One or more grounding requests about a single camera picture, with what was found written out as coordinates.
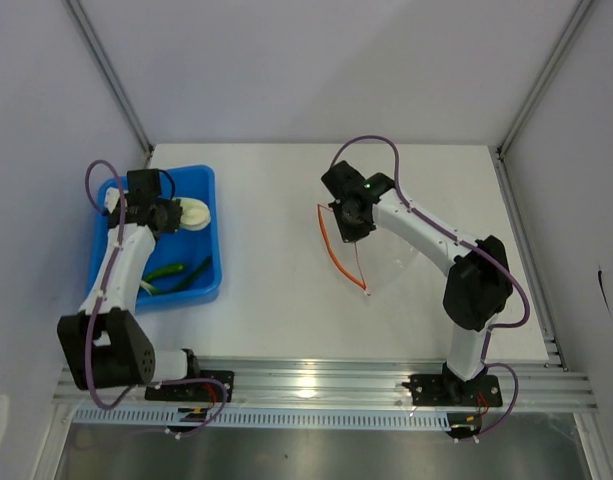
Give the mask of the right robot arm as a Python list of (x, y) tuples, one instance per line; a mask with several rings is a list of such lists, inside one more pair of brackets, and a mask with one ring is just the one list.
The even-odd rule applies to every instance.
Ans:
[(406, 241), (446, 278), (442, 306), (453, 322), (451, 348), (442, 366), (444, 399), (460, 405), (475, 396), (487, 368), (485, 331), (513, 293), (505, 275), (504, 244), (490, 235), (460, 237), (448, 224), (413, 205), (397, 182), (383, 173), (368, 178), (349, 163), (329, 167), (321, 181), (333, 197), (341, 239), (356, 243), (377, 229)]

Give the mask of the white cauliflower with leaves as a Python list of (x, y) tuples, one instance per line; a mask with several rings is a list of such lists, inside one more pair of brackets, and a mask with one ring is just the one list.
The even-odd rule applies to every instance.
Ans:
[(175, 197), (182, 209), (180, 227), (188, 231), (200, 231), (211, 223), (211, 211), (206, 203), (189, 197)]

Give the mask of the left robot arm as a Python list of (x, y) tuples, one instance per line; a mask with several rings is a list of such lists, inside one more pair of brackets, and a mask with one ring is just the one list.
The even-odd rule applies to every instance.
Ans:
[(190, 400), (203, 387), (191, 351), (156, 351), (135, 319), (146, 264), (162, 235), (179, 230), (182, 207), (162, 196), (158, 170), (129, 171), (126, 185), (103, 207), (104, 258), (77, 313), (58, 321), (58, 339), (80, 390), (168, 381), (178, 398)]

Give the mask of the clear zip top bag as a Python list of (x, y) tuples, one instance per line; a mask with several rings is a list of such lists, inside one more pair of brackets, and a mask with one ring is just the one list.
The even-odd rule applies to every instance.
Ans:
[(331, 264), (368, 298), (398, 280), (419, 254), (404, 240), (382, 230), (356, 242), (344, 241), (333, 209), (321, 203), (317, 205), (317, 222)]

